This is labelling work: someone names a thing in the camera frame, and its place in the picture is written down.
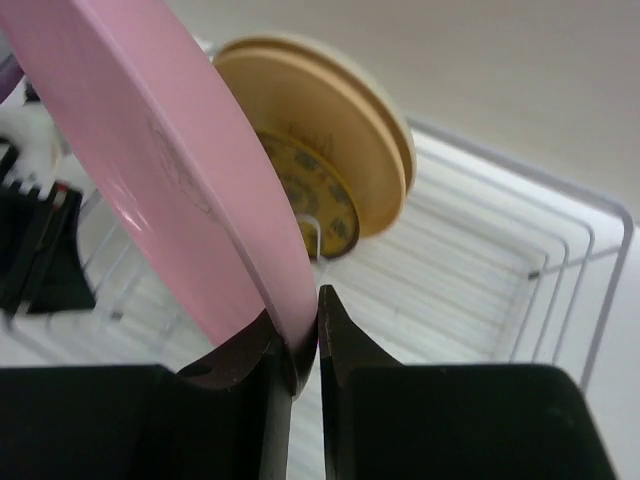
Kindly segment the pink plastic plate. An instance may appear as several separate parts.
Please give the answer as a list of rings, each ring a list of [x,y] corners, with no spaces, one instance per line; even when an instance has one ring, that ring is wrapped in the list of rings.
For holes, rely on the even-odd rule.
[[[1,27],[72,150],[214,342],[267,311],[313,341],[296,219],[248,120],[161,1],[5,1]]]

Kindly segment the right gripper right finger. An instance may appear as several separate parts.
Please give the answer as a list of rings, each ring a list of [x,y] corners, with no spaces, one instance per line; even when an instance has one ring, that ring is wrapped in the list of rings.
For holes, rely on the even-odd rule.
[[[319,292],[330,479],[612,479],[584,397],[540,364],[405,365]]]

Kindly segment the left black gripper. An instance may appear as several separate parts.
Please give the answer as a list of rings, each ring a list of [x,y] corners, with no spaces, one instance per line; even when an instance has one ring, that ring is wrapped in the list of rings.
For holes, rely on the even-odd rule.
[[[88,311],[96,298],[81,265],[77,233],[83,194],[60,182],[47,195],[6,177],[20,150],[1,157],[1,312],[43,315]]]

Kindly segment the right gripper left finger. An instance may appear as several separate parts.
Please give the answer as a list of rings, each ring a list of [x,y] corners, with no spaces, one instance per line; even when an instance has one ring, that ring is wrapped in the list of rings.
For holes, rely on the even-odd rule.
[[[266,314],[178,372],[8,368],[5,479],[281,479],[292,397]]]

